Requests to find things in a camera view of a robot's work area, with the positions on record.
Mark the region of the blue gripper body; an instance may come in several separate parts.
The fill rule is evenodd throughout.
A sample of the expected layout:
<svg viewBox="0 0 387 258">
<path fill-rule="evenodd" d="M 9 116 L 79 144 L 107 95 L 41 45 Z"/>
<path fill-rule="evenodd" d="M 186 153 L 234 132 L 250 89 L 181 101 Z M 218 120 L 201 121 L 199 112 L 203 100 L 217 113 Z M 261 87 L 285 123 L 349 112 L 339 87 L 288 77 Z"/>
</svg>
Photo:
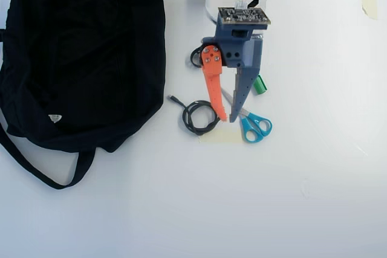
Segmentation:
<svg viewBox="0 0 387 258">
<path fill-rule="evenodd" d="M 228 68 L 261 67 L 263 38 L 252 36 L 249 40 L 221 40 L 214 37 L 202 39 L 202 48 L 215 45 L 220 49 L 223 66 Z"/>
</svg>

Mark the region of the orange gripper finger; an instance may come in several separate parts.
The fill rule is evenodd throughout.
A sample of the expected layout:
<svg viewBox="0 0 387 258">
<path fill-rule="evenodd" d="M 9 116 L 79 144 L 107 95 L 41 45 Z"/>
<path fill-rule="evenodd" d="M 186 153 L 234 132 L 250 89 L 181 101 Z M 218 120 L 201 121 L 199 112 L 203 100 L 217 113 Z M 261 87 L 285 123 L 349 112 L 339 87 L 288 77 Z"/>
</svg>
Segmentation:
<svg viewBox="0 0 387 258">
<path fill-rule="evenodd" d="M 206 45 L 201 51 L 201 60 L 203 62 L 202 72 L 206 81 L 210 104 L 220 120 L 227 121 L 220 82 L 220 75 L 223 71 L 220 49 L 215 45 Z"/>
</svg>

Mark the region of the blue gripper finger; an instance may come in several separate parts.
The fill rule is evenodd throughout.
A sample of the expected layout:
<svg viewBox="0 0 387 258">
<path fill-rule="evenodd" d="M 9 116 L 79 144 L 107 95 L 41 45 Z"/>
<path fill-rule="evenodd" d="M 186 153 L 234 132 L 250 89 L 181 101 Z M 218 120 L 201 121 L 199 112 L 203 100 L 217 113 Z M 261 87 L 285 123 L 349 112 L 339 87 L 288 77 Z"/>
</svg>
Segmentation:
<svg viewBox="0 0 387 258">
<path fill-rule="evenodd" d="M 233 123 L 241 111 L 260 69 L 240 67 L 236 69 L 235 89 L 233 90 L 229 120 Z"/>
</svg>

